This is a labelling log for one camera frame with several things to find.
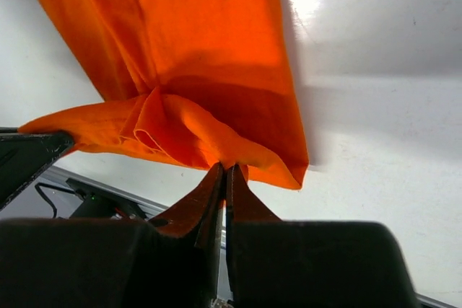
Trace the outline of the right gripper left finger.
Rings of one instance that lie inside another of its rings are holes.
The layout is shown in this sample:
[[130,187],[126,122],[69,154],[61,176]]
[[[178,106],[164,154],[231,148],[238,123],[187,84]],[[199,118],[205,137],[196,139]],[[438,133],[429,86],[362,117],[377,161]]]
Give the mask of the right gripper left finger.
[[224,178],[223,166],[213,165],[190,193],[149,223],[168,239],[191,243],[202,250],[215,246],[221,229]]

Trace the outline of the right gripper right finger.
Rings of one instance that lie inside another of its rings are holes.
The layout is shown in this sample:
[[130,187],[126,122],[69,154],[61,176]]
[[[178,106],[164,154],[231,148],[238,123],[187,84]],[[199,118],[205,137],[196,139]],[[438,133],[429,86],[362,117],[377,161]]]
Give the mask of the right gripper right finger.
[[273,222],[281,219],[273,213],[248,187],[243,171],[234,165],[227,171],[227,224],[235,222]]

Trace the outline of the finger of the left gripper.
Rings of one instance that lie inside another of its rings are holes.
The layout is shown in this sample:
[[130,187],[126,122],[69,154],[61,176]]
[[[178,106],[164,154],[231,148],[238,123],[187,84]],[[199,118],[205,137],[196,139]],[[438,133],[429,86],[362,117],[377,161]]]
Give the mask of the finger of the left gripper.
[[62,131],[20,133],[16,128],[1,129],[1,208],[10,204],[28,185],[74,145]]

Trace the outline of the orange t shirt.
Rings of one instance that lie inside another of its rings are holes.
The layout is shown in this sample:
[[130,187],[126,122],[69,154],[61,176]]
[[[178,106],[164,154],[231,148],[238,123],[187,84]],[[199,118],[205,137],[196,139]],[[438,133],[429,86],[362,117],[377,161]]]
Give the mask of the orange t shirt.
[[102,102],[24,124],[75,149],[297,190],[308,168],[280,0],[38,0]]

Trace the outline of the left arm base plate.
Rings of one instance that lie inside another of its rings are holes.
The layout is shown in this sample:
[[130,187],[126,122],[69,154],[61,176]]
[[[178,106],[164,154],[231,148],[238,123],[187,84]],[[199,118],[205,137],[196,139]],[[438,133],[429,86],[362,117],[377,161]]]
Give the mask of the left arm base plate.
[[109,190],[98,188],[73,178],[66,184],[82,199],[82,203],[70,216],[71,218],[113,218],[143,219],[147,215],[139,205],[127,198],[116,195]]

